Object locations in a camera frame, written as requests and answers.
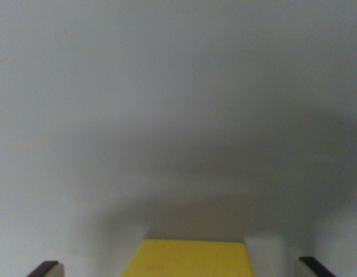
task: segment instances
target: black bar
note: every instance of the black bar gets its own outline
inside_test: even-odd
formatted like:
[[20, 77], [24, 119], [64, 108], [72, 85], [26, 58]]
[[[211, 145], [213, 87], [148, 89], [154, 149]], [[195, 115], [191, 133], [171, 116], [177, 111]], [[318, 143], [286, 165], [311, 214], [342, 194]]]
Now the black bar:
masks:
[[57, 264], [59, 264], [58, 261], [44, 261], [29, 275], [27, 275], [27, 277], [43, 277]]
[[336, 277], [314, 257], [300, 257], [299, 260], [305, 263], [318, 277]]

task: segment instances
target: yellow box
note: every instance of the yellow box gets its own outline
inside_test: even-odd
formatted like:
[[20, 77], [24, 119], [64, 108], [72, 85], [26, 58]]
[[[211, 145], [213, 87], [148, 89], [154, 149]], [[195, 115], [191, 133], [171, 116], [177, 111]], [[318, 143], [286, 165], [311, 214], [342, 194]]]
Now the yellow box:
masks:
[[145, 239], [122, 277], [253, 277], [245, 244]]

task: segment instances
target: dark strip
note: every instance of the dark strip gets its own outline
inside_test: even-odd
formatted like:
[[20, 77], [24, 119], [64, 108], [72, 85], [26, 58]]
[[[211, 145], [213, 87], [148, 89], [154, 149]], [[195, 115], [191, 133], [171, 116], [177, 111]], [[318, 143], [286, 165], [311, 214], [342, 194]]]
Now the dark strip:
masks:
[[59, 264], [58, 261], [44, 261], [34, 271], [27, 275], [27, 277], [43, 277], [57, 264]]
[[318, 277], [336, 277], [314, 257], [300, 257], [299, 260], [304, 262]]

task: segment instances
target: yellow object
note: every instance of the yellow object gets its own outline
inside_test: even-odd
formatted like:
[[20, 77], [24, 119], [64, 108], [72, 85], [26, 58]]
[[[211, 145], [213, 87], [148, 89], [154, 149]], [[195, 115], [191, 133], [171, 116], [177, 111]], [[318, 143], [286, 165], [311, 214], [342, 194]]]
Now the yellow object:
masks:
[[146, 239], [122, 277], [253, 277], [245, 244]]

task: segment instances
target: gray wall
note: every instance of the gray wall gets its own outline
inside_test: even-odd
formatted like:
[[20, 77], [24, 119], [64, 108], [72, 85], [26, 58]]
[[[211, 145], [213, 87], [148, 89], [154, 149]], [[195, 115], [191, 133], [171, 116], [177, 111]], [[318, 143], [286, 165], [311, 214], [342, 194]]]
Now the gray wall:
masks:
[[0, 2], [0, 276], [145, 236], [357, 276], [357, 3]]

